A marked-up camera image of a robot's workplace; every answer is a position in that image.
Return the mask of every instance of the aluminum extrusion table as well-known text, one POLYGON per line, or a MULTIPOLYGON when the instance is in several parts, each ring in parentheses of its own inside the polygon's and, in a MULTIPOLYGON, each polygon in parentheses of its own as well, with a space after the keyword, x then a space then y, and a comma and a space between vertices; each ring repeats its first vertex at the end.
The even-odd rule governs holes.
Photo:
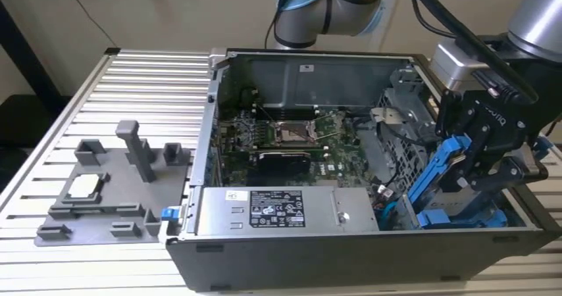
MULTIPOLYGON (((122 50, 105 55, 0 195, 0 292, 18 296, 195 295, 159 243, 36 247, 34 237, 63 189, 85 138, 125 147, 119 120, 137 119, 150 145, 197 147, 207 100, 209 54, 122 50)), ((562 224, 562 153, 544 161, 550 179, 530 185, 562 224)), ((472 281, 257 291, 254 295, 562 295, 562 240, 510 257, 472 281)))

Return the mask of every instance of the power supply label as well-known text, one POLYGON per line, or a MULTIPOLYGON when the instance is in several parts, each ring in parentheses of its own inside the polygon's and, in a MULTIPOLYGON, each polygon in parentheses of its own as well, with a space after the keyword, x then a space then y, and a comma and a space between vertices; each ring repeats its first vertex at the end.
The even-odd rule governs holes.
POLYGON ((251 191, 250 225, 254 228, 305 227, 302 191, 251 191))

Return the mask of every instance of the black cable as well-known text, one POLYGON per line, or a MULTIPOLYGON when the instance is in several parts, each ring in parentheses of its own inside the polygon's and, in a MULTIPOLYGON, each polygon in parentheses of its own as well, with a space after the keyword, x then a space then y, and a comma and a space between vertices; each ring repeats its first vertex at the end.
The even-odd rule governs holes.
POLYGON ((398 132, 397 132, 397 131, 396 131, 396 130, 390 127, 390 125, 389 125, 386 122, 378 122, 377 124, 381 124, 381 125, 386 128, 386 130, 389 130, 390 134, 392 134, 394 137, 400 138, 401 140, 406 141, 408 143, 412 143, 413 145, 426 147, 426 144, 425 144, 424 142, 421 142, 421 141, 418 141, 418 140, 414 140, 414 139, 412 139, 412 138, 406 137, 405 135, 402 135, 401 133, 398 133, 398 132))
POLYGON ((550 136, 550 134, 553 133, 554 127, 558 124, 558 122, 553 122, 553 124, 550 124, 550 127, 548 128, 548 131, 546 131, 546 134, 545 134, 546 137, 550 136))
POLYGON ((393 161, 394 161, 394 174, 393 174, 393 177, 390 177, 390 180, 388 182, 382 183, 382 185, 385 185, 386 187, 389 187, 389 185, 392 185, 392 183, 396 181, 396 179, 398 177, 398 174, 400 174, 400 172, 398 172, 398 157, 397 157, 397 154, 390 149, 389 145, 381 140, 381 138, 380 138, 380 141, 381 141, 381 144, 384 146, 384 149, 385 149, 386 153, 390 154, 390 157, 393 158, 393 161))
POLYGON ((97 20, 91 17, 89 10, 86 9, 85 5, 82 4, 81 0, 76 0, 76 2, 81 5, 82 10, 86 13, 86 16, 90 18, 90 21, 93 21, 93 23, 98 26, 99 30, 102 31, 102 33, 105 33, 107 39, 111 41, 111 43, 114 44, 114 47, 117 47, 117 43, 114 41, 114 39, 110 37, 109 33, 106 32, 106 30, 101 27, 101 25, 98 24, 97 20))
POLYGON ((421 0, 433 16, 440 20, 441 24, 456 34, 457 38, 465 41, 474 52, 480 55, 490 69, 504 78, 506 83, 512 85, 522 95, 517 96, 513 103, 518 105, 534 104, 538 100, 538 94, 522 76, 512 69, 508 63, 497 56, 489 46, 468 29, 465 24, 449 12, 440 0, 421 0))
POLYGON ((354 127, 357 129, 359 124, 368 123, 372 121, 372 117, 370 116, 365 116, 358 118, 357 120, 353 121, 351 123, 351 127, 354 127))
POLYGON ((430 23, 424 19, 422 13, 420 11, 420 5, 418 0, 413 0, 413 8, 414 8, 414 14, 416 18, 418 19, 418 22, 422 24, 422 26, 429 30, 430 32, 449 38, 457 38, 456 34, 446 32, 444 30, 440 30, 437 27, 432 26, 430 23))
POLYGON ((275 15, 274 15, 274 19, 270 23, 269 29, 267 29, 267 33, 266 33, 266 39, 263 40, 263 48, 267 49, 267 40, 270 38, 270 33, 271 33, 271 29, 275 26, 275 23, 278 22, 278 18, 279 18, 279 14, 282 13, 282 8, 286 5, 289 0, 278 0, 278 7, 275 10, 275 15))

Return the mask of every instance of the gray plastic peg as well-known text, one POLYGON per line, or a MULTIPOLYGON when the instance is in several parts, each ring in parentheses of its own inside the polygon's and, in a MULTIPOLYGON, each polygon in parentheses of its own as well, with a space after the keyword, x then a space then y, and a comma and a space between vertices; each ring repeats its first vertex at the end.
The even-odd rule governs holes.
POLYGON ((99 153, 106 153, 106 149, 98 139, 83 139, 74 151, 76 159, 83 166, 99 166, 97 158, 99 153))
POLYGON ((141 178, 145 182, 157 180, 155 172, 150 167, 150 157, 139 139, 139 122, 137 120, 122 120, 117 126, 115 134, 125 140, 130 150, 130 160, 138 167, 141 178))

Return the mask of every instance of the green circuit board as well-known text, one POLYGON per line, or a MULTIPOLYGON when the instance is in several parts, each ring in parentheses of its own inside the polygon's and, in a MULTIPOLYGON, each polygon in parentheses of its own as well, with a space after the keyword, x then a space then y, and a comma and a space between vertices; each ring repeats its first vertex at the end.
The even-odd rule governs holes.
POLYGON ((251 143, 245 128, 227 122, 222 130, 223 186, 338 186, 366 187, 374 175, 369 169, 351 121, 338 109, 321 110, 311 121, 273 122, 245 120, 253 124, 251 143), (290 177, 259 177, 255 158, 266 152, 303 152, 310 154, 310 171, 290 177))

